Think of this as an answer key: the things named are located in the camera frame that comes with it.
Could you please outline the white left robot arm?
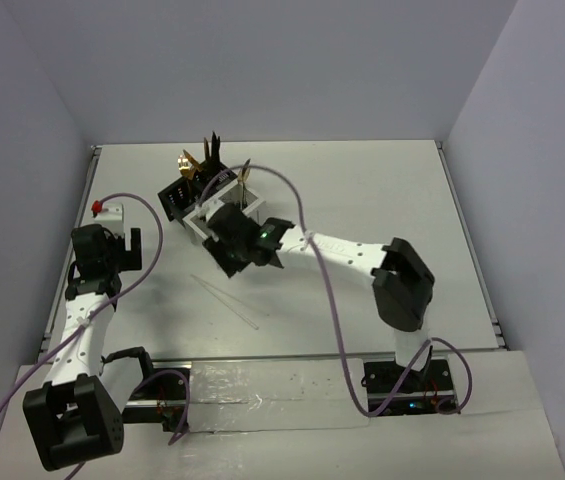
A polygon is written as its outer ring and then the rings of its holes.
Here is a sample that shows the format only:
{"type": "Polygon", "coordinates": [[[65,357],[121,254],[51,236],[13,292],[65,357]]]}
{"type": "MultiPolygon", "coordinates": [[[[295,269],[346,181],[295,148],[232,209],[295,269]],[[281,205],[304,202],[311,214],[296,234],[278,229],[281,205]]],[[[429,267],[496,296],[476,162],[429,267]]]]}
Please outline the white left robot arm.
{"type": "Polygon", "coordinates": [[[23,413],[43,468],[56,471],[117,454],[122,411],[132,395],[150,396],[156,371],[144,350],[105,355],[104,340],[122,291],[120,275],[142,268],[141,231],[90,224],[74,229],[75,259],[65,290],[59,349],[42,385],[25,393],[23,413]]]}

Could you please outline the black knife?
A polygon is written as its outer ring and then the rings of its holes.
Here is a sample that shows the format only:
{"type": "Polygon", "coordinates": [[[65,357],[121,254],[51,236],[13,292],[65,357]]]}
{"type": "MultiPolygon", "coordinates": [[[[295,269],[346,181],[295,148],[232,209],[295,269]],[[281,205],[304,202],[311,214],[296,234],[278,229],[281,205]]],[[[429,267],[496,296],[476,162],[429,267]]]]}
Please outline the black knife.
{"type": "Polygon", "coordinates": [[[212,157],[213,165],[216,164],[216,155],[215,155],[216,139],[217,139],[216,133],[212,132],[211,140],[208,141],[208,142],[209,142],[209,151],[210,151],[210,154],[211,154],[211,157],[212,157]]]}
{"type": "Polygon", "coordinates": [[[215,167],[215,168],[218,168],[219,165],[220,165],[220,163],[221,163],[221,160],[220,160],[220,145],[221,145],[221,139],[220,139],[220,137],[217,136],[217,135],[216,135],[216,137],[217,137],[217,139],[216,139],[216,146],[215,146],[216,164],[214,165],[214,167],[215,167]]]}

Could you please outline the gold fork green handle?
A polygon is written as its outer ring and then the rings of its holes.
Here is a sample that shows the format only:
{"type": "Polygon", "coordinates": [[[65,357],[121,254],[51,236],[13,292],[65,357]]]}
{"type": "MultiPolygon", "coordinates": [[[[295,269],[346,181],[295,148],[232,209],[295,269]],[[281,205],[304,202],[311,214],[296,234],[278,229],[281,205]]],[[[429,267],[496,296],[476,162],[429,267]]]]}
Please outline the gold fork green handle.
{"type": "Polygon", "coordinates": [[[189,175],[191,171],[191,164],[189,163],[188,158],[184,154],[178,156],[177,166],[181,176],[187,177],[189,175]]]}
{"type": "Polygon", "coordinates": [[[181,173],[186,178],[189,192],[193,191],[196,172],[196,165],[186,160],[184,166],[182,167],[181,173]]]}

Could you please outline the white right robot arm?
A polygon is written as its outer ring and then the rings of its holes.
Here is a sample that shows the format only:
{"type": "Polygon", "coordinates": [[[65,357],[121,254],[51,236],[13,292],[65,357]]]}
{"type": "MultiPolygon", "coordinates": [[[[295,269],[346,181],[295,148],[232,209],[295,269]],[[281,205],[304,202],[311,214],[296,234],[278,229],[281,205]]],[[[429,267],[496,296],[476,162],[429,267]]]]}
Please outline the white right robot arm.
{"type": "Polygon", "coordinates": [[[274,217],[258,224],[223,202],[203,208],[201,217],[210,231],[203,246],[229,277],[249,265],[311,271],[325,266],[329,274],[371,290],[379,318],[394,333],[398,383],[417,391],[429,382],[427,355],[416,354],[429,339],[425,315],[435,278],[408,241],[353,242],[304,232],[274,217]]]}

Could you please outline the black spoon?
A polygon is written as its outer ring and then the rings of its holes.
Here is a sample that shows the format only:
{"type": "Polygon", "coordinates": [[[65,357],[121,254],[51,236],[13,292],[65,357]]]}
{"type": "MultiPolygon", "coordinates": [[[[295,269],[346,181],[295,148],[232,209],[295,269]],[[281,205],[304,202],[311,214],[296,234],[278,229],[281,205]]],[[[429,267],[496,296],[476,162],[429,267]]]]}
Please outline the black spoon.
{"type": "Polygon", "coordinates": [[[241,208],[244,209],[246,207],[246,181],[249,177],[250,174],[250,163],[251,163],[251,159],[247,159],[246,162],[243,164],[239,175],[238,175],[238,181],[239,181],[239,185],[240,185],[240,191],[241,191],[241,195],[240,195],[240,205],[241,208]]]}

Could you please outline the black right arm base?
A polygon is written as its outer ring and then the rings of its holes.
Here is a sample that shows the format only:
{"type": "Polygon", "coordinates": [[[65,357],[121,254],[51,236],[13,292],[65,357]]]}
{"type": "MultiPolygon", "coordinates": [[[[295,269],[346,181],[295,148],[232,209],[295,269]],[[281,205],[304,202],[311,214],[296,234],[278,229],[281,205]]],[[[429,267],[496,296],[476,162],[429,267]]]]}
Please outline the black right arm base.
{"type": "MultiPolygon", "coordinates": [[[[397,384],[403,368],[388,354],[363,355],[362,360],[364,373],[357,383],[367,394],[368,410],[378,410],[397,384]]],[[[423,373],[408,373],[379,416],[459,414],[462,399],[463,395],[455,388],[448,359],[434,355],[423,373]]]]}

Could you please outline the gold spoon green handle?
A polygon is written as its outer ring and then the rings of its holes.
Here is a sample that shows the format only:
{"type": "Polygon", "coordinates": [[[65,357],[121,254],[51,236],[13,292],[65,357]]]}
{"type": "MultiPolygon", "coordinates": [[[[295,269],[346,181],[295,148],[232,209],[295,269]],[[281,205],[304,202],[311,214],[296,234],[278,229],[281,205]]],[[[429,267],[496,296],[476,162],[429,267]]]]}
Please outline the gold spoon green handle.
{"type": "Polygon", "coordinates": [[[245,200],[245,185],[246,185],[246,180],[249,176],[249,167],[247,165],[244,165],[239,173],[238,173],[238,185],[239,185],[239,200],[240,200],[240,207],[244,208],[246,205],[246,200],[245,200]]]}

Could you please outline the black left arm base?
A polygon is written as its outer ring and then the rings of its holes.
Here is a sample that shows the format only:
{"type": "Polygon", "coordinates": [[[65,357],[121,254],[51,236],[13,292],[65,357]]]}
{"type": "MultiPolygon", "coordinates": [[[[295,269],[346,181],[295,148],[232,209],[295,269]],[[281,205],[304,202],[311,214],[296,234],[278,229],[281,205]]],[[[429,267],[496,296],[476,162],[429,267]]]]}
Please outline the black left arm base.
{"type": "Polygon", "coordinates": [[[143,347],[102,358],[100,380],[125,425],[160,425],[175,441],[188,429],[190,370],[156,366],[143,347]]]}

